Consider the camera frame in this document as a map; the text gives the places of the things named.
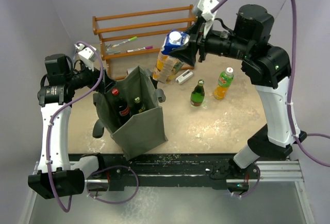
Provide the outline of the blue orange juice carton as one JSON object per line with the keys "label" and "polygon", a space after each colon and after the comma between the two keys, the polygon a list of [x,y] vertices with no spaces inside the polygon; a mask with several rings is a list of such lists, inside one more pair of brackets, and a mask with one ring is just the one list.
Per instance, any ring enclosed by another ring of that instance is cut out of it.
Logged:
{"label": "blue orange juice carton", "polygon": [[188,43],[189,38],[188,34],[178,30],[172,30],[166,35],[153,71],[154,80],[161,83],[169,83],[175,78],[175,75],[181,70],[184,63],[171,57],[169,53]]}

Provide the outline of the Coca-Cola glass bottle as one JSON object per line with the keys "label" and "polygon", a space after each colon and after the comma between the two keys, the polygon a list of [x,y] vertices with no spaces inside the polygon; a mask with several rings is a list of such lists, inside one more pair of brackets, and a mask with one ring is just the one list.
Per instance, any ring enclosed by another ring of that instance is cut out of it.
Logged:
{"label": "Coca-Cola glass bottle", "polygon": [[128,102],[123,97],[121,97],[119,89],[113,88],[111,93],[114,97],[114,109],[118,115],[121,126],[123,126],[130,119],[130,107]]}

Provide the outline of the green soda bottle yellow label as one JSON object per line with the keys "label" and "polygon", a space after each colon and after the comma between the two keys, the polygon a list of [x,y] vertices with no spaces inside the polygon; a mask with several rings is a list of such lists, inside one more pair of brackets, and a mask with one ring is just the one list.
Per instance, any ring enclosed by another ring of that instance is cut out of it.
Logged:
{"label": "green soda bottle yellow label", "polygon": [[133,115],[142,113],[146,110],[145,104],[142,102],[140,97],[134,99],[134,106],[132,109]]}

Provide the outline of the orange drink plastic bottle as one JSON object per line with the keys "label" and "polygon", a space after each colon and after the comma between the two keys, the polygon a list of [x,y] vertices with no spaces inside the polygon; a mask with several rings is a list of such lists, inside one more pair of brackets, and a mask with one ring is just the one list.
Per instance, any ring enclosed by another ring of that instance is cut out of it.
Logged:
{"label": "orange drink plastic bottle", "polygon": [[232,67],[228,67],[219,75],[218,85],[213,92],[213,96],[215,99],[223,99],[225,97],[233,79],[234,69]]}

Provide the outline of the grey-green canvas bag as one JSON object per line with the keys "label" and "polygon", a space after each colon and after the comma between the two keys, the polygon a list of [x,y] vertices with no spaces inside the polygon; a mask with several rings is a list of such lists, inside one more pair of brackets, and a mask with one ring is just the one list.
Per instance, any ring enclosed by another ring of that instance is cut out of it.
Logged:
{"label": "grey-green canvas bag", "polygon": [[[164,131],[163,110],[159,105],[166,97],[162,89],[154,88],[150,77],[149,70],[137,66],[125,79],[117,81],[104,93],[93,94],[98,119],[121,147],[126,160],[142,155],[168,140]],[[127,101],[130,108],[134,106],[134,99],[140,97],[146,110],[132,114],[121,125],[114,110],[115,97],[111,94],[114,88],[119,90],[119,96]]]}

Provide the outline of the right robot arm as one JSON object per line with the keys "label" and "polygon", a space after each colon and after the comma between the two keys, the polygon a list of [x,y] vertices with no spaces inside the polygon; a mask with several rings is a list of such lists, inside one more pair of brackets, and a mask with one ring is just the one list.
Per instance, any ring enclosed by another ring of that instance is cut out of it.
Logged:
{"label": "right robot arm", "polygon": [[234,30],[212,29],[205,35],[206,21],[199,16],[185,31],[189,41],[169,53],[190,66],[204,61],[207,54],[242,61],[241,70],[260,96],[267,123],[231,160],[229,172],[234,178],[242,178],[260,157],[285,159],[292,153],[292,144],[307,137],[287,113],[290,59],[284,49],[268,42],[273,23],[274,17],[264,7],[247,4],[239,8]]}

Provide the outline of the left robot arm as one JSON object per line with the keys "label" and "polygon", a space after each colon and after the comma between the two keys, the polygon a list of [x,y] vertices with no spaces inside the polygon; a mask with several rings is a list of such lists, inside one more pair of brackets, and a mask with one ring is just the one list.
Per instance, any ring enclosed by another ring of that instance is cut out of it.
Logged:
{"label": "left robot arm", "polygon": [[47,73],[37,93],[43,120],[42,150],[37,172],[28,176],[28,186],[44,199],[81,194],[85,180],[106,173],[100,153],[82,156],[71,165],[68,153],[68,125],[76,90],[88,87],[104,93],[115,81],[94,67],[95,56],[72,61],[65,54],[45,58]]}

